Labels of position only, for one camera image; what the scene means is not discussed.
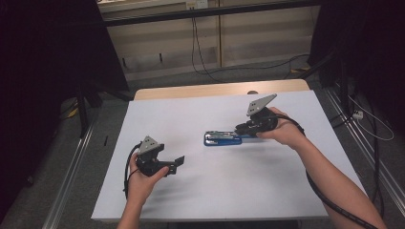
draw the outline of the wall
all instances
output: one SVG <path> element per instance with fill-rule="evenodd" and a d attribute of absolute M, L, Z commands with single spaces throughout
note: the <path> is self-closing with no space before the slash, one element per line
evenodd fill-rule
<path fill-rule="evenodd" d="M 274 2 L 209 0 L 210 8 Z M 184 0 L 118 1 L 99 4 L 105 19 L 185 10 Z M 309 53 L 318 7 L 259 11 L 197 18 L 199 43 L 207 69 L 289 59 Z M 191 19 L 108 29 L 127 80 L 192 72 Z M 194 61 L 202 63 L 195 43 Z"/>

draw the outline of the cable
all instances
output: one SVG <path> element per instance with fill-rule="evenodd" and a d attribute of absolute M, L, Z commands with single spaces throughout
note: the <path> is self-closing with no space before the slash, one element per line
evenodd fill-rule
<path fill-rule="evenodd" d="M 370 135 L 372 135 L 372 136 L 374 136 L 374 137 L 376 137 L 376 138 L 378 138 L 378 139 L 380 139 L 380 140 L 384 140 L 384 141 L 389 141 L 389 140 L 394 139 L 394 132 L 393 132 L 393 130 L 391 130 L 383 121 L 381 121 L 378 117 L 374 116 L 373 114 L 371 114 L 370 112 L 368 112 L 366 109 L 364 109 L 363 107 L 361 107 L 361 106 L 360 106 L 356 101 L 354 101 L 354 99 L 352 99 L 350 96 L 349 96 L 349 99 L 350 99 L 358 108 L 360 108 L 361 110 L 363 110 L 363 112 L 367 113 L 368 115 L 370 115 L 371 117 L 373 117 L 374 119 L 376 119 L 377 121 L 379 121 L 382 125 L 384 125 L 385 128 L 387 128 L 387 130 L 389 130 L 389 131 L 391 132 L 392 136 L 391 136 L 390 138 L 382 138 L 382 137 L 380 137 L 380 136 L 374 135 L 373 133 L 371 133 L 370 131 L 368 131 L 366 128 L 364 128 L 364 127 L 360 124 L 360 122 L 357 120 L 357 123 L 359 124 L 359 126 L 360 126 L 365 132 L 367 132 L 368 134 L 370 134 Z"/>
<path fill-rule="evenodd" d="M 326 205 L 328 205 L 333 211 L 337 212 L 338 214 L 342 215 L 346 219 L 349 219 L 349 220 L 355 222 L 356 224 L 358 224 L 358 225 L 360 225 L 360 226 L 362 226 L 364 228 L 376 229 L 375 226 L 369 224 L 364 219 L 361 219 L 361 218 L 353 215 L 352 213 L 350 213 L 350 212 L 346 211 L 345 209 L 339 207 L 338 205 L 336 205 L 335 203 L 330 201 L 327 197 L 325 197 L 322 194 L 322 192 L 319 190 L 319 188 L 316 186 L 315 182 L 313 182 L 313 180 L 309 176 L 308 172 L 307 172 L 307 179 L 308 179 L 310 187 L 312 188 L 313 192 L 315 192 L 316 196 L 318 196 L 322 200 L 322 202 L 324 202 Z"/>
<path fill-rule="evenodd" d="M 72 107 L 75 106 L 75 104 L 77 103 L 77 99 L 75 99 L 75 101 L 67 108 L 65 109 L 63 112 L 61 112 L 60 114 L 63 115 L 65 114 L 67 111 L 69 111 Z"/>
<path fill-rule="evenodd" d="M 370 109 L 371 113 L 374 114 L 374 109 L 373 109 L 373 104 L 368 100 L 368 103 L 370 104 Z M 375 122 L 375 118 L 373 121 L 369 119 L 369 116 L 367 115 L 367 119 L 369 120 L 372 128 L 373 128 L 373 135 L 377 135 L 377 125 Z M 379 172 L 380 172 L 380 154 L 379 154 L 379 144 L 378 144 L 378 138 L 374 137 L 373 140 L 373 149 L 374 149 L 374 154 L 373 154 L 373 159 L 374 159 L 374 184 L 375 184 L 375 189 L 373 192 L 373 197 L 372 197 L 372 202 L 375 203 L 377 196 L 380 199 L 380 216 L 384 218 L 384 213 L 385 213 L 385 205 L 384 205 L 384 198 L 381 193 L 380 189 L 380 180 L 379 180 Z"/>
<path fill-rule="evenodd" d="M 286 76 L 284 76 L 283 79 L 287 79 L 287 77 L 289 77 L 289 74 L 291 73 L 291 61 L 298 59 L 299 57 L 302 56 L 308 56 L 309 54 L 302 54 L 302 55 L 296 55 L 296 56 L 292 56 L 291 59 L 288 61 L 288 73 L 286 74 Z"/>
<path fill-rule="evenodd" d="M 286 65 L 288 63 L 290 64 L 291 61 L 293 61 L 293 60 L 295 60 L 295 59 L 297 59 L 299 57 L 309 56 L 309 54 L 296 55 L 296 56 L 291 57 L 291 59 L 286 61 L 286 62 L 283 62 L 281 64 L 277 64 L 277 65 L 273 65 L 273 66 L 267 66 L 267 67 L 239 67 L 239 68 L 230 68 L 230 69 L 218 69 L 218 70 L 209 72 L 205 68 L 205 65 L 203 63 L 203 56 L 202 56 L 202 53 L 201 53 L 201 47 L 200 47 L 200 42 L 199 42 L 196 18 L 194 18 L 194 17 L 192 18 L 192 23 L 193 23 L 193 49 L 192 49 L 192 53 L 191 53 L 191 62 L 193 64 L 193 69 L 194 69 L 194 71 L 196 73 L 198 73 L 198 74 L 208 74 L 208 76 L 211 79 L 213 79 L 215 81 L 218 81 L 218 82 L 221 82 L 221 83 L 226 83 L 226 82 L 213 78 L 211 74 L 218 73 L 218 72 L 223 72 L 223 71 L 233 71 L 233 70 L 266 70 L 266 69 L 273 69 L 273 68 L 277 68 L 277 67 Z M 197 40 L 197 45 L 198 45 L 198 48 L 199 48 L 200 59 L 202 61 L 202 66 L 203 66 L 203 69 L 204 69 L 204 71 L 202 71 L 202 72 L 199 72 L 196 69 L 196 66 L 195 66 L 195 63 L 194 63 L 194 50 L 195 50 L 195 41 L 196 40 Z M 289 65 L 288 75 L 286 75 L 285 78 L 289 76 L 290 69 L 291 69 L 291 65 Z"/>
<path fill-rule="evenodd" d="M 212 80 L 214 80 L 214 81 L 217 81 L 217 82 L 219 82 L 219 83 L 226 83 L 226 82 L 224 82 L 224 81 L 222 81 L 222 80 L 219 80 L 219 79 L 216 79 L 216 78 L 212 77 L 212 75 L 206 70 L 205 65 L 204 65 L 204 63 L 203 63 L 203 56 L 202 56 L 202 51 L 201 51 L 201 48 L 200 48 L 199 35 L 198 35 L 198 33 L 197 33 L 197 22 L 196 22 L 196 18 L 193 17 L 193 18 L 191 18 L 191 19 L 192 19 L 192 22 L 193 22 L 193 52 L 192 52 L 192 54 L 191 54 L 191 62 L 193 63 L 193 68 L 194 68 L 194 70 L 196 71 L 196 73 L 198 73 L 198 71 L 196 70 L 196 67 L 195 67 L 195 65 L 194 65 L 194 41 L 197 40 L 197 45 L 198 45 L 198 47 L 199 47 L 200 60 L 202 61 L 202 67 L 203 67 L 203 69 L 205 70 L 206 74 L 208 74 L 208 76 L 209 76 Z"/>
<path fill-rule="evenodd" d="M 129 187 L 128 187 L 128 184 L 129 184 L 129 178 L 130 178 L 130 176 L 131 176 L 134 172 L 136 172 L 136 171 L 138 170 L 138 169 L 136 169 L 136 171 L 132 172 L 131 175 L 128 176 L 129 162 L 131 161 L 132 154 L 134 153 L 134 151 L 135 151 L 137 148 L 140 147 L 140 144 L 134 146 L 134 148 L 131 150 L 131 153 L 129 153 L 129 156 L 128 156 L 128 158 L 127 158 L 127 162 L 126 162 L 126 165 L 125 165 L 124 190 L 122 190 L 122 191 L 125 192 L 125 197 L 126 197 L 126 198 L 128 198 L 128 190 L 129 190 L 129 189 L 128 189 L 128 188 L 129 188 Z"/>

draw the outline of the finger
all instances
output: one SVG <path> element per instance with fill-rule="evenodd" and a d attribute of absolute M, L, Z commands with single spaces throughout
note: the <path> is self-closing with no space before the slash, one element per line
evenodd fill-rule
<path fill-rule="evenodd" d="M 284 113 L 284 112 L 278 110 L 278 109 L 275 108 L 275 107 L 270 107 L 269 109 L 270 109 L 272 112 L 276 113 L 276 114 L 287 115 L 286 113 Z"/>
<path fill-rule="evenodd" d="M 257 137 L 259 138 L 274 138 L 274 132 L 269 131 L 269 132 L 259 132 L 256 134 Z"/>
<path fill-rule="evenodd" d="M 138 153 L 134 153 L 131 155 L 131 159 L 129 161 L 129 167 L 130 167 L 131 171 L 135 171 L 138 168 L 137 157 L 138 157 Z"/>
<path fill-rule="evenodd" d="M 163 168 L 158 170 L 153 176 L 151 176 L 151 179 L 154 181 L 154 183 L 156 183 L 160 179 L 162 179 L 164 176 L 166 176 L 167 172 L 169 172 L 169 167 L 164 166 Z"/>

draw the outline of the white table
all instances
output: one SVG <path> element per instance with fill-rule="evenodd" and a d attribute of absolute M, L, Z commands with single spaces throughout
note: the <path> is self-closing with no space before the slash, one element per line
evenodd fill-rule
<path fill-rule="evenodd" d="M 205 131 L 232 131 L 246 122 L 250 101 L 266 94 L 152 99 L 130 102 L 92 219 L 118 221 L 129 152 L 150 135 L 165 144 L 160 160 L 185 156 L 176 175 L 161 180 L 141 220 L 213 221 L 306 219 L 327 215 L 309 187 L 299 156 L 274 140 L 205 147 Z M 314 92 L 278 93 L 271 103 L 306 130 L 307 137 L 360 188 Z"/>

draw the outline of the gray floor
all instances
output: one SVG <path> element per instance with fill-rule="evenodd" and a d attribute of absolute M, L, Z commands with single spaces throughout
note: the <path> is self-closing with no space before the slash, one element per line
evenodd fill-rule
<path fill-rule="evenodd" d="M 293 62 L 292 68 L 303 67 L 303 61 Z M 248 67 L 265 67 L 268 63 L 249 65 Z M 261 70 L 229 70 L 212 74 L 216 79 L 225 82 L 242 82 L 257 80 L 273 80 L 284 78 L 288 73 L 288 65 L 275 69 Z M 182 85 L 199 85 L 216 83 L 207 75 L 197 73 L 181 73 L 151 79 L 141 79 L 129 82 L 133 95 L 138 89 L 157 88 Z M 312 77 L 308 80 L 309 86 L 315 91 L 327 117 L 338 114 L 330 101 L 327 91 L 321 89 L 318 80 Z M 116 223 L 101 223 L 90 219 L 100 186 L 105 177 L 112 153 L 115 149 L 117 137 L 123 118 L 126 114 L 127 103 L 117 100 L 108 94 L 102 94 L 103 105 L 100 109 L 88 108 L 90 117 L 96 118 L 93 133 L 87 145 L 87 150 L 78 165 L 73 186 L 68 199 L 63 205 L 60 218 L 54 224 L 54 228 L 116 228 Z M 62 107 L 66 107 L 71 101 L 66 101 Z M 360 147 L 352 137 L 347 126 L 342 125 L 334 129 L 342 146 L 344 147 L 355 171 L 369 196 L 373 194 L 373 167 L 361 153 Z M 34 175 L 34 185 L 24 188 L 16 202 L 9 210 L 0 228 L 41 228 L 47 219 L 53 201 L 57 196 L 60 185 L 75 157 L 76 147 L 79 143 L 80 122 L 78 116 L 61 121 L 58 133 L 53 144 Z M 396 137 L 390 142 L 381 142 L 380 151 L 384 164 L 389 168 L 399 185 L 405 188 L 405 174 L 403 164 L 404 135 L 396 133 Z M 385 202 L 385 221 L 389 228 L 405 228 L 405 218 L 398 210 L 395 202 L 385 188 L 382 188 Z M 299 221 L 300 228 L 333 228 L 328 219 L 302 219 Z M 201 228 L 203 225 L 185 225 L 190 228 Z M 184 228 L 184 225 L 176 223 L 143 223 L 141 228 Z"/>

